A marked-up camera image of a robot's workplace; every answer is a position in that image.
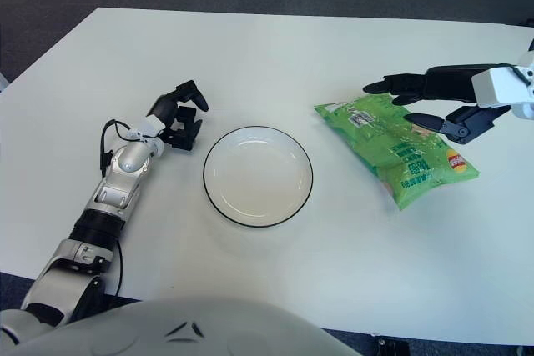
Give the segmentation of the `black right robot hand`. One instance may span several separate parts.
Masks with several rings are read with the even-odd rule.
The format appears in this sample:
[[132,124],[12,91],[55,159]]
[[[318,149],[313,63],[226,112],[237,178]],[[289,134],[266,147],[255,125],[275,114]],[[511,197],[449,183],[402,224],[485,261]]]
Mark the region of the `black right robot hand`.
[[404,119],[454,143],[466,144],[494,127],[494,121],[508,113],[509,106],[481,108],[477,105],[472,78],[491,68],[490,64],[452,65],[429,68],[423,74],[401,73],[384,76],[364,86],[368,94],[389,93],[392,103],[405,106],[423,100],[458,101],[465,105],[445,118],[426,113],[408,113]]

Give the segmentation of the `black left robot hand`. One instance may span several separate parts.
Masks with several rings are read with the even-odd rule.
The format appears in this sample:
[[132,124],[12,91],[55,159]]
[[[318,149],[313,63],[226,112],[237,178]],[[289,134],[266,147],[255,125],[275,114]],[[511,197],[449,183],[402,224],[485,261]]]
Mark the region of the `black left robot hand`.
[[148,116],[154,115],[164,125],[159,139],[172,148],[191,151],[203,122],[195,119],[198,109],[208,112],[209,105],[194,80],[189,80],[159,96]]

